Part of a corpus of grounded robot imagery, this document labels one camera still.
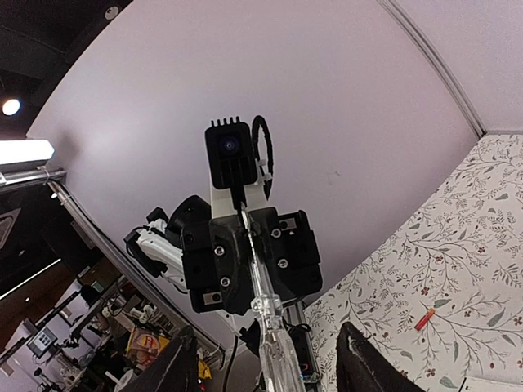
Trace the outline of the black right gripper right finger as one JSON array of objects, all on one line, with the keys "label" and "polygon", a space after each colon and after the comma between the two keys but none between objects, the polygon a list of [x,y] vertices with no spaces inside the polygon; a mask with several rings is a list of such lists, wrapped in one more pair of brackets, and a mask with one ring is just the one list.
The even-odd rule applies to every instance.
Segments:
[{"label": "black right gripper right finger", "polygon": [[422,392],[398,372],[351,322],[336,344],[337,390],[345,392]]}]

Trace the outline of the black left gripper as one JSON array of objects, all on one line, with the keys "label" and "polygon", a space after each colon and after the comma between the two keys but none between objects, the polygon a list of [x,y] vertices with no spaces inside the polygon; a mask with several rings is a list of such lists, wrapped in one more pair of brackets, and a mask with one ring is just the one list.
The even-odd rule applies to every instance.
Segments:
[{"label": "black left gripper", "polygon": [[245,314],[257,296],[288,301],[323,286],[319,249],[303,210],[280,215],[267,207],[245,217],[193,215],[181,225],[181,248],[197,313]]}]

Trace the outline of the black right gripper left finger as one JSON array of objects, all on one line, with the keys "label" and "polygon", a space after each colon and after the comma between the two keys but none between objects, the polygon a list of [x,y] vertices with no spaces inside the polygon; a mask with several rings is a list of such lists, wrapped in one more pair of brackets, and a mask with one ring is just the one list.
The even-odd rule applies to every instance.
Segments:
[{"label": "black right gripper left finger", "polygon": [[198,391],[197,344],[194,329],[182,328],[159,357],[130,383],[130,391]]}]

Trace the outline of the red battery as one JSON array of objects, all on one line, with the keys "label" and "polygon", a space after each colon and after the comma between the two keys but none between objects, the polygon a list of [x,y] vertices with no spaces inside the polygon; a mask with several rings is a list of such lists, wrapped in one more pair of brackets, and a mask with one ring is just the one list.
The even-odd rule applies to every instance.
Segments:
[{"label": "red battery", "polygon": [[434,315],[435,310],[433,308],[430,308],[423,316],[422,318],[416,323],[414,326],[414,329],[416,331],[421,331],[425,325],[430,321],[431,317]]}]

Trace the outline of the white remote control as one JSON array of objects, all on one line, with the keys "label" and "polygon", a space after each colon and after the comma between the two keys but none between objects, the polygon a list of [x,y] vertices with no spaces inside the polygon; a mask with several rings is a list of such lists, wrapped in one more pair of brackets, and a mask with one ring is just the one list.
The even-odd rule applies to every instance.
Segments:
[{"label": "white remote control", "polygon": [[459,390],[460,392],[522,392],[523,386],[467,376]]}]

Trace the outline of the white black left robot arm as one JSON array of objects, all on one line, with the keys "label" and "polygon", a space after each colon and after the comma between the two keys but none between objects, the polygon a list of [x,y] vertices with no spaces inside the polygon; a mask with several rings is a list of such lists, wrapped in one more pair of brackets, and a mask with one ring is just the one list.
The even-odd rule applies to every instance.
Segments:
[{"label": "white black left robot arm", "polygon": [[212,218],[200,196],[168,216],[157,207],[147,225],[125,239],[131,256],[154,278],[188,291],[197,313],[224,310],[243,316],[255,297],[250,258],[258,254],[280,300],[317,293],[323,285],[320,254],[304,211],[280,215],[274,207],[249,212],[253,239],[235,214]]}]

